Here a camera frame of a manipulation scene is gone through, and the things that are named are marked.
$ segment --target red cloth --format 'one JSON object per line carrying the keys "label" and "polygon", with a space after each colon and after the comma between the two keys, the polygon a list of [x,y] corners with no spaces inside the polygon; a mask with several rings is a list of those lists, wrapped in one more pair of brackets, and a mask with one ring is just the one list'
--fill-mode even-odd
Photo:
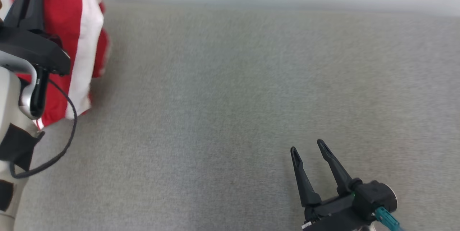
{"label": "red cloth", "polygon": [[[91,107],[89,95],[92,77],[104,73],[109,37],[102,28],[104,21],[102,0],[44,0],[45,30],[61,37],[63,49],[71,59],[71,75],[52,79],[66,91],[78,115]],[[30,80],[29,75],[20,75]],[[36,121],[41,129],[62,118],[73,118],[65,97],[48,85],[43,116]]]}

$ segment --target cable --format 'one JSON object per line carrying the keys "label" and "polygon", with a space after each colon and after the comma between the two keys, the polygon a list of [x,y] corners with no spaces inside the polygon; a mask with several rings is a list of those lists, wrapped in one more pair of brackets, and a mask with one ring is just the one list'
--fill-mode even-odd
{"label": "cable", "polygon": [[62,93],[62,95],[64,95],[64,97],[66,98],[67,102],[69,102],[70,106],[72,107],[72,111],[74,112],[74,125],[72,126],[72,132],[70,133],[70,138],[69,138],[69,141],[67,141],[67,145],[64,147],[64,149],[55,157],[53,157],[52,159],[50,159],[48,162],[32,169],[32,170],[28,170],[26,172],[21,172],[19,174],[17,174],[15,172],[15,169],[14,169],[14,162],[11,161],[10,162],[10,173],[11,173],[11,176],[13,178],[16,178],[16,179],[21,179],[21,178],[27,178],[27,177],[30,177],[34,174],[38,174],[39,172],[43,171],[43,170],[46,170],[48,169],[48,167],[54,165],[57,161],[59,161],[59,159],[61,159],[61,157],[63,157],[65,155],[65,153],[67,152],[67,149],[70,147],[70,144],[72,144],[72,140],[74,139],[74,135],[75,135],[75,130],[77,128],[77,110],[75,109],[75,106],[74,104],[72,103],[72,100],[69,98],[69,96],[55,83],[53,82],[51,79],[49,80],[49,82],[51,83],[51,85],[53,85],[55,88],[57,88],[59,90],[59,92]]}

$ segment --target folded clothing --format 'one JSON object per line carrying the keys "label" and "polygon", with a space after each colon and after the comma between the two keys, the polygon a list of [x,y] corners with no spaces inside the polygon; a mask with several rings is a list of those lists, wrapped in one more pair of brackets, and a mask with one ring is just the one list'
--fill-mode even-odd
{"label": "folded clothing", "polygon": [[[71,74],[51,74],[50,79],[67,92],[81,115],[91,108],[90,83],[104,73],[109,53],[109,37],[102,28],[102,0],[44,0],[45,30],[57,34],[71,59]],[[29,75],[19,77],[30,81]],[[62,118],[73,119],[72,108],[52,85],[48,86],[43,116],[36,120],[42,129]]]}

